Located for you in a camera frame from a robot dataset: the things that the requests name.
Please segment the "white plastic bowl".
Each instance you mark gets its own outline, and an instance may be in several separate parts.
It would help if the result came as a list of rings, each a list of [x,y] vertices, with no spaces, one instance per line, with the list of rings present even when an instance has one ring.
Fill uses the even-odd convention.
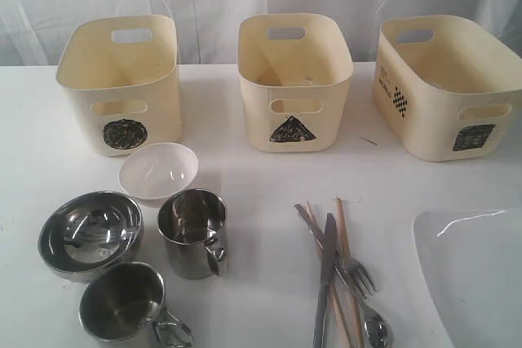
[[[145,203],[164,201],[188,188],[200,167],[197,154],[179,143],[155,143],[131,153],[122,163],[122,190]]]

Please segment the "steel spoon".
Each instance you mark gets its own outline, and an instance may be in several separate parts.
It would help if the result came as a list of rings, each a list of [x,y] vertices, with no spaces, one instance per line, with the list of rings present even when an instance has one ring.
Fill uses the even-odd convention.
[[[344,286],[354,296],[359,305],[363,318],[366,340],[372,347],[392,347],[393,334],[387,321],[371,306],[369,306],[355,287],[342,279]]]

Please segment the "stainless steel bowl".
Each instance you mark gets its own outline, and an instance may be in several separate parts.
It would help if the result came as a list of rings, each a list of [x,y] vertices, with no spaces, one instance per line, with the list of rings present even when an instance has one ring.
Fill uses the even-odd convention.
[[[135,259],[144,236],[138,203],[120,192],[97,191],[61,205],[42,226],[38,252],[57,276],[89,283]]]

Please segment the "cream bin with circle mark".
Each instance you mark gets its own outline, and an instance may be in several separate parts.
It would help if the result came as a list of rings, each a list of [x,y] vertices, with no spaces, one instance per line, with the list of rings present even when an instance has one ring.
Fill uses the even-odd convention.
[[[101,156],[122,156],[179,139],[177,60],[171,18],[103,18],[73,31],[55,79],[90,147]]]

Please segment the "cream bin with square mark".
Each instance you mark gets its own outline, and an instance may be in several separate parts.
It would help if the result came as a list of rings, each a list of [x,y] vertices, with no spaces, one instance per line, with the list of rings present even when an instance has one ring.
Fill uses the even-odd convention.
[[[477,23],[421,15],[382,23],[373,97],[425,161],[494,152],[521,110],[521,58]]]

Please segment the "right wooden chopstick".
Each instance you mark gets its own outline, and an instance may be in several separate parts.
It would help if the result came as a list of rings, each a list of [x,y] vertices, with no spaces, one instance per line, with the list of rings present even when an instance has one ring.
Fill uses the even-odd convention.
[[[335,207],[337,210],[337,219],[338,219],[338,229],[339,229],[339,240],[341,244],[340,254],[343,260],[343,267],[345,269],[348,268],[348,257],[350,256],[350,248],[349,241],[347,236],[347,227],[345,222],[345,217],[343,213],[343,203],[339,197],[334,199]],[[356,301],[356,298],[350,293],[350,306],[352,309],[352,327],[353,331],[356,333],[357,343],[356,347],[364,347],[364,338],[362,335],[362,327],[361,327],[361,319],[359,307]]]

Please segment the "cream bin with triangle mark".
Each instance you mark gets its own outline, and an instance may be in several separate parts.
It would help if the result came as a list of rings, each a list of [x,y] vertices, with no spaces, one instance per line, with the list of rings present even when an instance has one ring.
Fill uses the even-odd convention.
[[[354,66],[334,20],[312,13],[243,20],[237,66],[253,147],[319,152],[335,143]]]

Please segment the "white square plate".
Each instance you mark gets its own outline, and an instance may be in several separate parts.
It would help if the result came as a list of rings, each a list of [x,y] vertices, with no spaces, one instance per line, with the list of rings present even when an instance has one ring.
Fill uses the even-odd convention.
[[[418,262],[455,347],[521,345],[521,210],[426,211]]]

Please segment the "steel mug front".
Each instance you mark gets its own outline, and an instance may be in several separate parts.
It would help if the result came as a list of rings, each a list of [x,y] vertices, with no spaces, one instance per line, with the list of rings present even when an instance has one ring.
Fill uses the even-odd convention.
[[[88,284],[79,320],[99,347],[194,347],[192,330],[166,304],[161,274],[123,262]]]

